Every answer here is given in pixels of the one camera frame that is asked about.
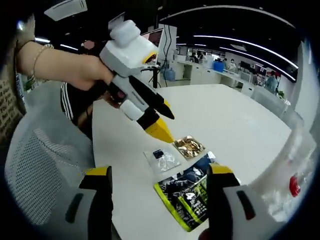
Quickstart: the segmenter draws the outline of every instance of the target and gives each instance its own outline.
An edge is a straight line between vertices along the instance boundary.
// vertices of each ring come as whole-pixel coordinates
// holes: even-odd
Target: white table
[[[273,161],[290,134],[274,114],[225,85],[186,85],[160,88],[171,104],[175,120],[163,117],[175,139],[192,135],[219,163],[229,166],[248,184]],[[200,156],[186,161],[173,147],[181,165],[155,175],[143,151],[167,143],[147,135],[120,110],[103,100],[93,107],[93,151],[97,167],[112,166],[112,221],[123,240],[195,240],[208,220],[186,232],[166,209],[153,188],[157,181],[186,169]]]

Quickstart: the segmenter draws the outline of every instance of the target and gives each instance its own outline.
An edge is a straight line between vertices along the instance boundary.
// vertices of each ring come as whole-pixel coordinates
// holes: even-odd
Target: computer monitor
[[[267,73],[267,69],[265,69],[264,67],[258,65],[258,64],[255,64],[254,65],[254,70],[257,74],[260,74],[262,76],[266,76],[266,73]]]
[[[159,48],[161,39],[163,37],[163,29],[156,29],[154,31],[146,32],[142,34],[141,36],[148,39],[150,42],[152,42],[154,45],[156,45]],[[151,57],[152,62],[157,62],[158,60],[158,54]]]
[[[250,65],[249,63],[245,62],[245,61],[241,61],[241,62],[240,62],[240,67],[241,67],[241,68],[244,68],[244,69],[247,69],[247,70],[249,70],[249,71],[250,71],[250,69],[251,69],[251,65]]]

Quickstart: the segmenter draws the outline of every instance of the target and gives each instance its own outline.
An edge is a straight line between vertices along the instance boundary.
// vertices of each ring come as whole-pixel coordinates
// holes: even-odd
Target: black ceiling
[[[247,9],[208,8],[178,14],[162,22],[177,27],[177,43],[190,47],[196,47],[193,44],[202,44],[206,45],[207,49],[220,51],[223,51],[220,47],[239,51],[231,44],[239,45],[246,48],[247,54],[270,62],[286,72],[295,70],[287,61],[250,44],[219,38],[193,37],[205,35],[246,41],[272,50],[297,64],[298,47],[302,40],[297,29],[269,15]],[[245,57],[259,62],[255,58]]]
[[[53,1],[46,1],[44,10],[53,6]],[[67,17],[60,21],[53,21],[43,14],[35,13],[37,37],[48,38],[59,48],[59,44],[80,48],[84,40],[105,41],[109,38],[108,21],[122,12],[126,12],[126,19],[134,20],[142,32],[147,31],[154,24],[155,16],[158,19],[168,17],[183,10],[213,5],[211,0],[198,0],[186,3],[181,0],[86,0],[88,11]],[[239,2],[216,0],[214,5],[239,5]],[[177,43],[205,44],[208,49],[219,50],[219,47],[231,48],[232,44],[243,45],[248,54],[254,55],[273,63],[287,72],[291,71],[290,64],[281,58],[257,47],[236,43],[234,41],[193,37],[193,35],[214,35],[240,39],[261,45],[275,51],[294,63],[297,63],[297,49],[303,40],[300,24],[306,20],[301,14],[301,6],[291,4],[277,5],[275,3],[243,3],[242,6],[250,7],[275,14],[297,28],[262,14],[260,12],[232,9],[213,8],[191,11],[169,17],[160,23],[177,27]]]

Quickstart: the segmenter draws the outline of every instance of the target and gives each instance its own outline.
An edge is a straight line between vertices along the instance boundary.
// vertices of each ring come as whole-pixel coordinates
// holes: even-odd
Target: person
[[[73,54],[36,43],[33,15],[26,22],[19,22],[10,46],[0,75],[2,161],[6,159],[14,130],[26,113],[16,88],[16,72],[37,79],[66,82],[82,91],[89,90],[96,80],[110,84],[114,77],[96,56]]]
[[[197,58],[197,56],[196,56],[196,53],[195,53],[195,52],[193,52],[193,53],[192,53],[192,55],[191,55],[190,59],[192,59],[192,60],[193,60],[193,62],[194,62],[194,63],[196,63],[196,64],[198,64],[198,63],[199,63],[199,59]]]
[[[9,46],[8,42],[10,41],[10,43],[14,44],[13,38],[12,38],[12,28],[13,25],[16,25],[17,21],[13,21],[16,20],[15,15],[19,15],[19,17],[21,17],[22,13],[24,11],[20,11],[20,9],[16,8],[16,6],[23,6],[22,9],[24,11],[27,11],[26,9],[28,9],[26,7],[26,5],[21,2],[21,5],[16,4],[14,6],[14,8],[16,11],[9,11],[8,9],[10,9],[9,7],[3,7],[3,12],[8,13],[8,14],[1,14],[0,16],[2,17],[2,23],[5,23],[3,25],[4,27],[4,33],[2,35],[2,45],[0,47],[0,56],[1,56],[1,79],[0,81],[2,82],[3,79],[11,79],[12,77],[9,76],[7,78],[3,78],[3,73],[5,71],[5,69],[7,68],[7,66],[12,66],[13,65],[11,63],[11,61],[9,61],[10,56],[8,56],[7,54],[7,47]],[[311,39],[312,42],[311,43],[318,43],[319,39],[317,38],[317,36],[312,37],[314,39]],[[12,48],[8,48],[9,52],[12,52],[13,49],[16,48],[16,45],[11,46]],[[315,169],[314,172],[314,177],[312,180],[312,183],[310,184],[308,190],[305,193],[305,196],[303,198],[303,201],[301,202],[301,205],[299,206],[298,210],[294,213],[294,215],[292,216],[291,219],[289,219],[288,223],[285,224],[284,227],[281,227],[281,229],[276,233],[276,236],[273,236],[273,238],[275,239],[289,239],[289,238],[293,238],[296,234],[295,227],[299,226],[300,228],[308,231],[308,232],[314,232],[315,234],[317,234],[317,227],[315,227],[315,221],[314,221],[314,215],[316,215],[317,212],[317,204],[319,202],[319,195],[317,194],[317,189],[320,183],[320,174],[319,174],[319,167],[317,167],[317,169]],[[12,226],[12,224],[15,224],[16,229],[19,229],[18,231],[13,231],[12,235],[15,238],[25,238],[25,237],[31,237],[32,239],[45,239],[44,236],[42,236],[36,228],[32,227],[26,220],[26,218],[22,215],[21,211],[19,211],[18,207],[15,205],[15,202],[13,201],[13,199],[11,198],[11,194],[9,191],[9,188],[7,185],[5,185],[5,181],[4,181],[4,177],[1,178],[1,206],[2,206],[2,216],[5,219],[5,223],[4,223],[4,227],[3,229],[9,229],[9,227]],[[210,231],[207,228],[200,236],[199,236],[200,240],[204,240],[204,239],[211,239],[210,238]]]
[[[231,59],[231,62],[229,64],[229,70],[234,72],[236,69],[237,69],[237,65],[235,64],[235,60]]]
[[[207,54],[207,53],[206,53],[205,51],[203,51],[202,54],[200,55],[200,60],[199,60],[199,62],[200,62],[201,64],[206,64],[206,63],[207,63],[206,54]]]
[[[82,54],[99,56],[103,46],[97,46],[94,41],[86,40],[81,44]],[[107,85],[103,81],[97,81],[93,87],[84,91],[64,82],[60,90],[61,108],[65,116],[76,125],[89,139],[92,136],[93,102],[99,98],[104,99],[113,107],[118,105],[112,101],[107,92]]]
[[[253,83],[254,85],[258,85],[258,73],[257,73],[257,71],[254,71],[254,72],[253,72],[253,75],[252,75],[252,83]]]
[[[267,89],[270,93],[275,94],[276,87],[278,85],[278,81],[276,79],[275,71],[271,71],[271,76],[265,82],[265,89]]]
[[[223,69],[227,69],[227,59],[225,58],[222,62],[223,62]]]

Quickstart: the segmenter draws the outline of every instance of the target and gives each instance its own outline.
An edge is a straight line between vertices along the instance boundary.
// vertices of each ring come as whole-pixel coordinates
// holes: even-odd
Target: clear plastic bag
[[[155,149],[143,152],[155,174],[159,174],[180,165],[169,149]]]

